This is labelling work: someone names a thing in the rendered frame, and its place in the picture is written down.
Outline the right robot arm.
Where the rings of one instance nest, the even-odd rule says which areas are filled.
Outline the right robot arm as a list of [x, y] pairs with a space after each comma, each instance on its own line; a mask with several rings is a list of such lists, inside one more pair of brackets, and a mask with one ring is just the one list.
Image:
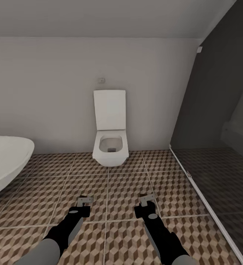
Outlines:
[[155, 194], [140, 197], [141, 204], [134, 207], [136, 218], [145, 221], [145, 232], [162, 265], [197, 265], [182, 247], [177, 235], [164, 226], [162, 219], [155, 212]]

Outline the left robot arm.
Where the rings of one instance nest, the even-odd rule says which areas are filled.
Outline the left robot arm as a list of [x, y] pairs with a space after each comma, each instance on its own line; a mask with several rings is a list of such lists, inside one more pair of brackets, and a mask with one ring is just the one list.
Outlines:
[[84, 206], [86, 203], [94, 203], [94, 198], [78, 198], [77, 206], [70, 208], [64, 220], [52, 227], [35, 248], [13, 265], [56, 265], [80, 231], [83, 218], [90, 216], [91, 206]]

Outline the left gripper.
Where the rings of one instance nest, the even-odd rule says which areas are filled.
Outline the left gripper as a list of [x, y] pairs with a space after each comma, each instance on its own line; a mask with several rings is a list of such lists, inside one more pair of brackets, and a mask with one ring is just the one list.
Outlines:
[[89, 217], [90, 216], [90, 212], [91, 212], [90, 208], [91, 208], [91, 206], [83, 206], [83, 207], [73, 206], [73, 207], [70, 208], [69, 211], [80, 209], [82, 211], [82, 213], [83, 213], [82, 217], [85, 218], [85, 217]]

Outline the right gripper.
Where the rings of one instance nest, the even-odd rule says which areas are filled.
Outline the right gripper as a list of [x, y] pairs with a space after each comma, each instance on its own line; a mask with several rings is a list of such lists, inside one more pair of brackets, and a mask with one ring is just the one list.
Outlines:
[[[136, 218], [143, 218], [143, 214], [147, 210], [155, 212], [155, 204], [153, 202], [148, 202], [147, 206], [143, 207], [141, 205], [134, 207]], [[156, 213], [156, 212], [155, 212]], [[144, 218], [143, 218], [144, 219]]]

